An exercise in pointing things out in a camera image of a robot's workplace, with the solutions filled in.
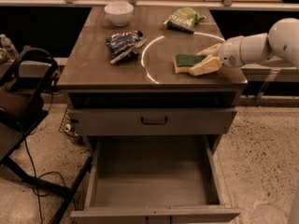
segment white bowl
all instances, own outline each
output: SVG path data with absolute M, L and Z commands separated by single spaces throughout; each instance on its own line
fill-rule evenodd
M 134 7 L 128 2 L 113 2 L 104 8 L 107 18 L 117 26 L 123 26 L 132 18 Z

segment countertop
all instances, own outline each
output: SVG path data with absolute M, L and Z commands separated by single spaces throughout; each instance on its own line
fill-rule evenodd
M 166 29 L 163 21 L 180 7 L 135 7 L 132 19 L 125 26 L 113 25 L 104 7 L 93 7 L 78 41 L 59 79 L 61 90 L 101 89 L 230 89 L 245 87 L 247 81 L 238 68 L 223 67 L 220 71 L 193 77 L 175 74 L 173 59 L 178 53 L 195 54 L 222 42 L 221 32 L 208 8 L 194 9 L 206 16 L 195 25 L 195 33 Z M 111 64 L 112 54 L 106 38 L 119 32 L 140 30 L 148 39 L 143 53 L 130 62 Z

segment dark wall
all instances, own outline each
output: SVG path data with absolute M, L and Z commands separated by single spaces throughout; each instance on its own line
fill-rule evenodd
M 211 10 L 225 39 L 239 35 L 268 33 L 274 23 L 285 18 L 299 19 L 299 11 L 233 11 Z M 257 94 L 263 83 L 250 82 L 245 94 Z M 265 95 L 299 95 L 298 82 L 272 82 Z
M 211 10 L 225 39 L 239 35 L 268 33 L 271 26 L 285 18 L 299 19 L 299 11 Z
M 91 11 L 90 7 L 0 7 L 0 34 L 18 52 L 31 45 L 54 57 L 68 57 Z

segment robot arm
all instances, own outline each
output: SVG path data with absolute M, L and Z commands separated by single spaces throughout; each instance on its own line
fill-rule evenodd
M 221 44 L 218 53 L 228 67 L 257 63 L 265 66 L 291 64 L 299 69 L 299 20 L 280 20 L 268 34 L 230 38 Z

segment cabinet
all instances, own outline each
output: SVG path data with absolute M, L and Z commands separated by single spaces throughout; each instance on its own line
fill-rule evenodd
M 247 86 L 240 69 L 201 77 L 175 75 L 174 55 L 222 41 L 206 7 L 194 34 L 165 29 L 179 7 L 135 7 L 132 20 L 112 25 L 93 7 L 58 86 L 78 134 L 93 154 L 85 208 L 78 223 L 229 221 L 213 152 L 235 117 Z M 110 64 L 105 40 L 140 30 L 148 39 L 136 59 Z

